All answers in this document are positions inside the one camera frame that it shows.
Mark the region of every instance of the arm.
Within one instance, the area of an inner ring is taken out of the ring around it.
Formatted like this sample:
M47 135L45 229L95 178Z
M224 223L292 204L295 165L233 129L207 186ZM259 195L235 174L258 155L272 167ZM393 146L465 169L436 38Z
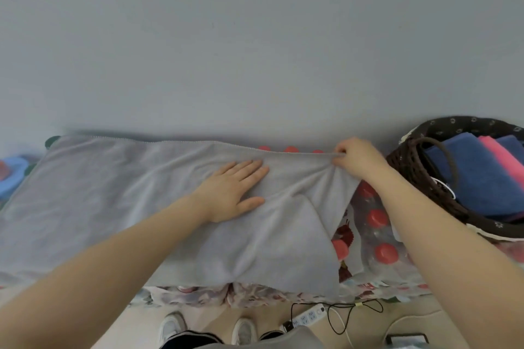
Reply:
M352 138L333 162L380 195L408 252L473 349L524 342L524 271L416 190L369 142Z
M3 349L89 348L181 240L207 222L253 210L240 201L269 171L261 161L230 163L193 194L92 246L0 309Z

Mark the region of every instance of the pants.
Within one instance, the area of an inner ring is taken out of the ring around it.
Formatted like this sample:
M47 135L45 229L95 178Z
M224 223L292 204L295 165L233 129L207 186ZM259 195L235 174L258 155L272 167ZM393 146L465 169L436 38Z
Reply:
M282 331L269 331L260 337L260 341L276 338L283 334ZM224 342L215 334L187 330L173 335L160 349L194 349L212 343L223 344Z

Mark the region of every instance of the hand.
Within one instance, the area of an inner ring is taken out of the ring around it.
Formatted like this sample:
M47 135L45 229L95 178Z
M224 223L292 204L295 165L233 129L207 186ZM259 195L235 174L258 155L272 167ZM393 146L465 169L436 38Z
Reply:
M230 220L264 204L264 198L240 201L269 172L262 161L232 162L221 167L190 195L207 209L209 222Z
M340 142L335 147L335 152L346 154L333 159L335 166L343 167L351 175L366 181L383 168L389 168L382 153L371 142L357 137Z

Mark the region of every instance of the white power strip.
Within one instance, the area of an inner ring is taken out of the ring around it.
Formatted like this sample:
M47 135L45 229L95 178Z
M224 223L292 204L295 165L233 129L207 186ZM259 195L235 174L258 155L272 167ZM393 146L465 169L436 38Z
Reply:
M313 306L304 313L300 313L297 317L293 318L293 320L287 320L286 322L284 322L282 326L280 326L280 331L289 332L296 326L309 327L318 322L318 320L322 320L323 318L325 318L326 315L326 307L323 304L319 303L318 305Z

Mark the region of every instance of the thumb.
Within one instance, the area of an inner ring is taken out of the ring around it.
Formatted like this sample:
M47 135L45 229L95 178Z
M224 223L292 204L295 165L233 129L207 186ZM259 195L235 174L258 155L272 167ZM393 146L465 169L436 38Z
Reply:
M239 211L239 214L244 214L245 212L252 211L258 206L261 206L265 201L266 200L264 200L263 197L252 197L241 201L236 208Z
M332 163L338 167L344 167L344 157L336 157L332 160Z

